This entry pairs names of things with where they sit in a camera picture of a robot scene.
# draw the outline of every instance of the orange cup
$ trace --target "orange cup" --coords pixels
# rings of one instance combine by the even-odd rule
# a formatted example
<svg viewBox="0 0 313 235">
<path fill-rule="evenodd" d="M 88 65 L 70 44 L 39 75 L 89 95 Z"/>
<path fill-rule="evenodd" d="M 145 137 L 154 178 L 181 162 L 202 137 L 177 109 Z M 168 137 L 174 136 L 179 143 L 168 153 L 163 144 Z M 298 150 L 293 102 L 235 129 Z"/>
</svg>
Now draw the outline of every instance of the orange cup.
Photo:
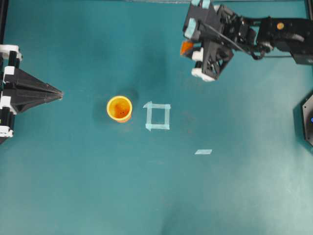
<svg viewBox="0 0 313 235">
<path fill-rule="evenodd" d="M 132 117 L 133 105 L 125 96 L 114 96 L 108 101 L 107 113 L 114 121 L 123 123 Z"/>
</svg>

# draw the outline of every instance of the white bracket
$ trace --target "white bracket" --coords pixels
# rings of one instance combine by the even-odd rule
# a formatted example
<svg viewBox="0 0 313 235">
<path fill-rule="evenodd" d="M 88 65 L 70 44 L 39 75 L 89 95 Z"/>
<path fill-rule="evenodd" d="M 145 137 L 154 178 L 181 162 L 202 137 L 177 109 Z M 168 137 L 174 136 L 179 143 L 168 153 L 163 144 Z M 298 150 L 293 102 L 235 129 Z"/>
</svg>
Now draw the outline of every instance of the white bracket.
<svg viewBox="0 0 313 235">
<path fill-rule="evenodd" d="M 2 57 L 6 60 L 9 59 L 10 51 L 15 51 L 17 53 L 16 58 L 20 61 L 23 60 L 23 56 L 20 53 L 19 46 L 16 45 L 0 45 L 0 52 L 2 53 Z"/>
<path fill-rule="evenodd" d="M 202 68 L 193 68 L 191 70 L 191 75 L 194 77 L 200 77 L 205 82 L 213 82 L 215 79 L 213 77 L 210 77 L 204 73 L 202 73 Z"/>
<path fill-rule="evenodd" d="M 192 53 L 192 60 L 193 61 L 203 61 L 203 47 L 200 48 L 200 51 L 195 50 Z"/>
<path fill-rule="evenodd" d="M 11 106 L 11 97 L 10 96 L 2 96 L 2 92 L 1 92 L 0 109 L 3 109 L 3 107 L 10 108 L 10 112 L 12 112 L 14 115 L 17 114 L 15 109 L 13 109 L 13 107 Z"/>
<path fill-rule="evenodd" d="M 3 74 L 3 82 L 5 84 L 5 76 L 6 75 L 14 75 L 15 67 L 14 66 L 5 66 L 4 67 L 4 74 Z"/>
<path fill-rule="evenodd" d="M 8 126 L 0 126 L 0 137 L 11 138 L 13 137 L 13 130 Z"/>
</svg>

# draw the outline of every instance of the cable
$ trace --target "cable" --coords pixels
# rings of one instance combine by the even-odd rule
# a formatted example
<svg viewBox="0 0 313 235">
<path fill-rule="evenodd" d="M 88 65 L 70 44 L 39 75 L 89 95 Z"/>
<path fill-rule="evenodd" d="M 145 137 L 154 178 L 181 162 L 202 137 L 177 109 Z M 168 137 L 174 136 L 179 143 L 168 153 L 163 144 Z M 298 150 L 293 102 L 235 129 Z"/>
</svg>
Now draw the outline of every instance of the cable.
<svg viewBox="0 0 313 235">
<path fill-rule="evenodd" d="M 265 58 L 291 58 L 291 55 L 266 55 Z"/>
<path fill-rule="evenodd" d="M 243 53 L 246 53 L 247 55 L 252 56 L 253 59 L 255 60 L 260 60 L 264 57 L 265 55 L 265 51 L 261 51 L 261 55 L 255 55 L 254 52 L 250 52 L 250 51 L 246 51 L 244 50 L 242 47 L 240 47 L 237 43 L 235 43 L 233 40 L 231 40 L 230 38 L 226 37 L 225 35 L 221 34 L 219 31 L 217 31 L 215 28 L 213 28 L 212 26 L 206 24 L 206 23 L 202 23 L 200 22 L 204 27 L 208 27 L 209 29 L 211 29 L 213 32 L 215 32 L 216 34 L 218 34 L 220 37 L 224 38 L 225 40 L 227 40 L 228 42 L 232 43 L 237 49 L 241 50 Z"/>
<path fill-rule="evenodd" d="M 202 23 L 201 24 L 205 27 L 208 27 L 209 29 L 211 29 L 213 32 L 215 32 L 216 34 L 218 34 L 220 37 L 224 38 L 225 40 L 227 40 L 228 42 L 232 43 L 236 48 L 238 48 L 239 50 L 241 50 L 242 52 L 251 55 L 248 51 L 242 49 L 242 47 L 240 47 L 237 43 L 235 43 L 233 40 L 231 40 L 230 38 L 224 36 L 223 34 L 221 34 L 219 31 L 217 31 L 215 28 L 213 28 L 212 26 L 206 24 L 206 23 Z"/>
<path fill-rule="evenodd" d="M 190 4 L 190 0 L 123 0 L 128 2 L 153 2 L 153 3 L 175 3 L 175 4 Z M 273 2 L 273 1 L 303 1 L 303 0 L 214 0 L 213 2 Z"/>
<path fill-rule="evenodd" d="M 239 50 L 241 50 L 242 52 L 252 56 L 255 60 L 260 60 L 263 57 L 264 58 L 291 58 L 291 55 L 265 55 L 264 51 L 261 52 L 261 55 L 255 55 L 253 52 L 248 52 L 246 50 L 244 50 L 242 47 L 240 47 L 237 43 L 235 43 L 233 40 L 231 40 L 230 38 L 224 36 L 223 34 L 221 34 L 219 31 L 217 31 L 215 28 L 213 28 L 212 26 L 206 24 L 206 23 L 201 23 L 203 26 L 210 28 L 213 32 L 215 32 L 216 34 L 218 34 L 220 37 L 224 38 L 225 40 L 227 40 L 228 42 L 232 43 L 236 48 L 238 48 Z"/>
</svg>

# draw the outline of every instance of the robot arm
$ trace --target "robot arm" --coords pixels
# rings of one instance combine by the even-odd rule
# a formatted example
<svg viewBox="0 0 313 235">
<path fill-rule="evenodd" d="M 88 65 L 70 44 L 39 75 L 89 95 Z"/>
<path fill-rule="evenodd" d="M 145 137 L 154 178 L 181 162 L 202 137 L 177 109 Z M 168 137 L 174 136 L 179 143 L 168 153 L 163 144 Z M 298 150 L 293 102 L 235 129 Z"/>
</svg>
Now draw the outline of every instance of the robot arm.
<svg viewBox="0 0 313 235">
<path fill-rule="evenodd" d="M 0 45 L 1 68 L 7 58 L 8 66 L 0 78 L 0 144 L 14 135 L 15 115 L 34 106 L 63 97 L 63 93 L 19 69 L 22 55 L 18 46 Z"/>
<path fill-rule="evenodd" d="M 313 22 L 307 19 L 247 18 L 209 0 L 192 0 L 183 32 L 188 41 L 180 54 L 196 61 L 192 75 L 204 81 L 218 79 L 233 50 L 260 60 L 276 47 L 297 64 L 313 65 Z"/>
</svg>

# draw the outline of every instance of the tape strip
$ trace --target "tape strip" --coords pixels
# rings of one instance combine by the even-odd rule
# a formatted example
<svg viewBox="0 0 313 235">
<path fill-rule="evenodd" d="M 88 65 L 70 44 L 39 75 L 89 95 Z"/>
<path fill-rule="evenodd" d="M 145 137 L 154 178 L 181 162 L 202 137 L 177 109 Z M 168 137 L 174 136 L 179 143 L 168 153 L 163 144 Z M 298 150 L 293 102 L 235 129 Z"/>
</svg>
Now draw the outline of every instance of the tape strip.
<svg viewBox="0 0 313 235">
<path fill-rule="evenodd" d="M 206 155 L 206 154 L 211 154 L 212 149 L 198 149 L 195 154 L 201 154 L 201 155 Z"/>
<path fill-rule="evenodd" d="M 170 129 L 170 104 L 153 104 L 152 101 L 146 103 L 143 108 L 147 109 L 147 122 L 146 128 L 151 131 L 151 129 L 161 129 L 169 130 Z M 164 124 L 152 124 L 152 109 L 164 109 Z"/>
<path fill-rule="evenodd" d="M 191 39 L 192 35 L 196 30 L 196 20 L 194 18 L 189 19 L 188 27 L 185 31 L 185 37 Z"/>
<path fill-rule="evenodd" d="M 193 4 L 194 6 L 198 6 L 199 2 L 200 0 L 191 0 L 191 4 Z"/>
<path fill-rule="evenodd" d="M 209 9 L 210 0 L 203 0 L 202 8 Z"/>
</svg>

